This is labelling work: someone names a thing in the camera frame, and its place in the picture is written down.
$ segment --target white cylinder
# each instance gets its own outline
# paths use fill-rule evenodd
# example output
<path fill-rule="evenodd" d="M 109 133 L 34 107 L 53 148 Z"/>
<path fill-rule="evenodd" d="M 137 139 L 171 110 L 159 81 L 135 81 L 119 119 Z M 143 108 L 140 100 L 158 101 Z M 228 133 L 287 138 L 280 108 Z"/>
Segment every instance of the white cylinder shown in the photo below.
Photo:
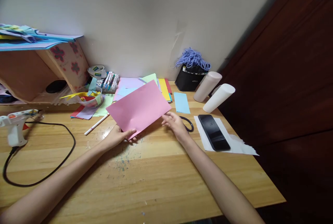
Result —
<path fill-rule="evenodd" d="M 226 83 L 223 83 L 221 87 L 214 93 L 214 95 L 208 100 L 204 105 L 203 110 L 207 113 L 211 113 L 216 109 L 221 103 L 223 103 L 229 96 L 231 96 L 236 89 Z"/>
<path fill-rule="evenodd" d="M 212 89 L 219 83 L 222 79 L 222 75 L 217 72 L 208 72 L 202 81 L 200 87 L 195 92 L 193 98 L 198 102 L 203 102 Z"/>

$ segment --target brown wooden door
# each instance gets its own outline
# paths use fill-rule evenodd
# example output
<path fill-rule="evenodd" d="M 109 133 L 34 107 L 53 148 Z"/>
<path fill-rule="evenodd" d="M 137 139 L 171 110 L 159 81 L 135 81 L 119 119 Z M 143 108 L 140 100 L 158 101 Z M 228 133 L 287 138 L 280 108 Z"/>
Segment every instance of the brown wooden door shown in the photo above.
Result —
<path fill-rule="evenodd" d="M 333 129 L 333 0 L 277 0 L 221 72 L 219 109 L 255 147 Z"/>
<path fill-rule="evenodd" d="M 331 223 L 333 0 L 277 0 L 226 68 L 219 109 L 297 223 Z"/>

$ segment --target desk surface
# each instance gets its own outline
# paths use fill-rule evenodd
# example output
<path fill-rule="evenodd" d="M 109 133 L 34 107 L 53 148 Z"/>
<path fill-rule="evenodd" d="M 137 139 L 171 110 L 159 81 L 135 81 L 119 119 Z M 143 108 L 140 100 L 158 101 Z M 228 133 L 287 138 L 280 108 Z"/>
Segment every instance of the desk surface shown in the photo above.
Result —
<path fill-rule="evenodd" d="M 170 82 L 173 92 L 179 92 Z M 204 103 L 186 92 L 195 130 L 190 135 L 203 149 L 194 116 L 206 114 Z M 173 112 L 175 103 L 171 103 Z M 103 140 L 115 121 L 109 116 L 88 136 L 83 135 L 100 117 L 71 119 L 78 107 L 51 105 L 0 106 L 1 115 L 29 108 L 45 109 L 42 120 L 65 124 L 76 138 L 76 147 L 64 165 Z M 216 109 L 227 131 L 234 130 Z M 8 177 L 17 183 L 34 183 L 49 174 L 69 152 L 72 137 L 61 126 L 35 125 L 26 130 L 27 145 L 12 159 Z M 7 129 L 0 128 L 0 166 L 8 157 Z M 284 197 L 250 155 L 206 152 L 230 177 L 254 207 L 285 202 Z M 0 179 L 0 209 L 4 211 L 33 188 L 18 188 Z M 184 223 L 221 215 L 205 182 L 173 133 L 157 120 L 134 145 L 121 143 L 106 153 L 66 195 L 48 217 L 51 223 Z"/>

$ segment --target black phone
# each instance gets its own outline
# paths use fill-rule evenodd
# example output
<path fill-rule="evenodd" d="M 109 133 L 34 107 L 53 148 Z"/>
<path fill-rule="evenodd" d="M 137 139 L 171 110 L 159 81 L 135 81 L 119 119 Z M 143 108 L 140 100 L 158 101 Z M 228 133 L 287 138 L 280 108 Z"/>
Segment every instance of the black phone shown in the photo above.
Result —
<path fill-rule="evenodd" d="M 230 150 L 230 146 L 211 115 L 198 115 L 202 127 L 215 151 Z"/>

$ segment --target tape roll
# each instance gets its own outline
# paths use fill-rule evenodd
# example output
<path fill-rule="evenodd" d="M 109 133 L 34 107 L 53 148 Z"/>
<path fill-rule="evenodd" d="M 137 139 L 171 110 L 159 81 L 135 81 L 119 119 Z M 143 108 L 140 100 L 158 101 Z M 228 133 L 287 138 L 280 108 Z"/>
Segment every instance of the tape roll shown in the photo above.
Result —
<path fill-rule="evenodd" d="M 87 71 L 91 77 L 94 77 L 97 80 L 106 78 L 106 71 L 103 65 L 91 66 Z"/>

